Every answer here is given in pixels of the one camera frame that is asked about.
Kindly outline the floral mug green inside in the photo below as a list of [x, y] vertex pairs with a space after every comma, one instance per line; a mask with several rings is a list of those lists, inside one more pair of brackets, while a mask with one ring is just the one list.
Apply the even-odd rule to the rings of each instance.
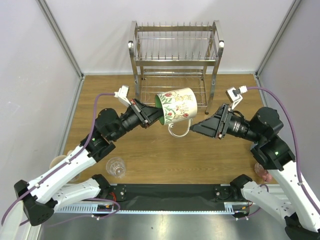
[[[175, 138], [185, 137], [190, 129], [193, 118], [198, 113], [198, 103], [195, 93], [191, 88], [175, 89], [163, 93], [157, 93], [154, 97], [155, 107], [162, 110], [161, 125], [167, 125], [168, 132]], [[187, 129], [183, 134], [175, 134], [172, 128], [176, 123], [187, 121]]]

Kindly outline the clear plastic cup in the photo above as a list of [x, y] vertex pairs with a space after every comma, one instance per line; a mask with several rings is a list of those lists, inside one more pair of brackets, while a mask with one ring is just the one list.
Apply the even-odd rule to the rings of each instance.
[[126, 174], [126, 165], [122, 158], [113, 157], [106, 163], [106, 171], [115, 178], [123, 178]]

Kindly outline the beige mug blue red print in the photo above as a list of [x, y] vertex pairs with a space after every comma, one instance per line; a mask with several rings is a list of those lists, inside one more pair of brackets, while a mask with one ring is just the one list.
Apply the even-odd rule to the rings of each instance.
[[[57, 156], [57, 157], [55, 157], [52, 161], [51, 161], [51, 163], [50, 163], [50, 166], [49, 166], [49, 169], [51, 170], [51, 169], [53, 169], [55, 166], [58, 166], [58, 167], [61, 167], [62, 166], [62, 164], [65, 162], [65, 158], [67, 158], [67, 157], [69, 157], [70, 155], [71, 155], [71, 153], [72, 153], [73, 151], [72, 150], [70, 150], [68, 153], [67, 153], [67, 155], [59, 155], [59, 156]], [[79, 177], [80, 177], [80, 169], [79, 169], [79, 166], [80, 166], [80, 164], [79, 164], [79, 162], [78, 161], [76, 161], [76, 160], [73, 160], [72, 162], [71, 162], [71, 164], [72, 164], [72, 166], [73, 166], [73, 169], [72, 169], [72, 176], [73, 176], [73, 178], [71, 178], [69, 181], [68, 181], [68, 184], [75, 184], [75, 182], [79, 179]], [[57, 183], [65, 183], [66, 184], [66, 182], [65, 182], [65, 180], [66, 180], [67, 178], [65, 177], [65, 176], [60, 176], [59, 174], [53, 174], [51, 177], [50, 177], [50, 181], [51, 182], [57, 182]]]

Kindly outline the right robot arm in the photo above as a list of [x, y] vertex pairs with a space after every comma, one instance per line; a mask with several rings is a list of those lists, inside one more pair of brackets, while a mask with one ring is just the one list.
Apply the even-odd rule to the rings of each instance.
[[278, 136], [283, 126], [273, 108], [261, 107], [251, 120], [246, 120], [239, 111], [223, 104], [214, 115], [189, 129], [215, 139], [231, 135], [252, 142], [254, 146], [250, 151], [254, 159], [276, 179], [289, 203], [262, 189], [245, 174], [231, 181], [231, 197], [235, 201], [246, 199], [257, 204], [279, 221], [291, 240], [318, 240], [320, 214], [299, 183], [297, 157]]

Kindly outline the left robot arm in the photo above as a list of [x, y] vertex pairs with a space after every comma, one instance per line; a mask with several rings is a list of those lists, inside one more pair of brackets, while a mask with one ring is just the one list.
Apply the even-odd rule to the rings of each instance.
[[14, 185], [17, 200], [23, 201], [23, 210], [29, 223], [38, 226], [46, 222], [56, 210], [81, 200], [105, 200], [110, 184], [101, 174], [67, 188], [62, 187], [85, 169], [95, 165], [114, 149], [114, 143], [126, 133], [140, 126], [148, 128], [161, 117], [163, 110], [141, 103], [134, 98], [121, 115], [113, 108], [95, 112], [90, 133], [57, 165], [29, 182], [20, 180]]

